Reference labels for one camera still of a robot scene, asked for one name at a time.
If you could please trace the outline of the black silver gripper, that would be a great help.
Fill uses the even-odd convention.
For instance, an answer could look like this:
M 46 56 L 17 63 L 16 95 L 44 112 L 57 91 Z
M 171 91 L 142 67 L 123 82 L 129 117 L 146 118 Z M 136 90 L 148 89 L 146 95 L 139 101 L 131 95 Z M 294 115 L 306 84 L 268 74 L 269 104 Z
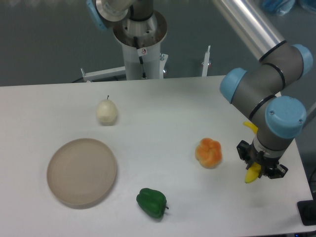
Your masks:
M 273 150 L 266 147 L 260 142 L 258 136 L 255 135 L 252 145 L 241 140 L 237 145 L 239 158 L 246 163 L 246 170 L 255 163 L 261 166 L 258 178 L 262 176 L 269 179 L 283 178 L 288 172 L 288 168 L 279 163 L 279 159 L 283 156 L 286 148 L 281 150 Z

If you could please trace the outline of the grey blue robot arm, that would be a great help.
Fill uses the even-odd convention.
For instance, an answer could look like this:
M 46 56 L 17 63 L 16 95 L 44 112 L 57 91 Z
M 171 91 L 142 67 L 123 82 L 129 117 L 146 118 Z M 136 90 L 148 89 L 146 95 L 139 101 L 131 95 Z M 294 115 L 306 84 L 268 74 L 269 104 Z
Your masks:
M 260 62 L 252 72 L 236 68 L 220 84 L 221 94 L 258 127 L 251 144 L 241 141 L 237 151 L 247 170 L 259 176 L 282 178 L 287 168 L 279 163 L 292 140 L 314 110 L 300 101 L 277 94 L 313 66 L 311 52 L 289 45 L 249 0 L 216 0 L 215 6 Z M 100 30 L 113 28 L 122 45 L 125 75 L 129 80 L 163 78 L 160 43 L 167 33 L 165 18 L 151 0 L 88 0 L 87 9 Z

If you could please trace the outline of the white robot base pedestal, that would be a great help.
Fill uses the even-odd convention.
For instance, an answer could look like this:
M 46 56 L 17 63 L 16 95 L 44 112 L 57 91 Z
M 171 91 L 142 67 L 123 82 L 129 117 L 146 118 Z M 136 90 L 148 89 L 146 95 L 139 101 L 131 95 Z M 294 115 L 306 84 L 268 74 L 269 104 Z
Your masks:
M 113 29 L 121 44 L 127 80 L 161 79 L 160 45 L 167 35 L 167 22 L 154 11 L 145 21 L 124 20 Z

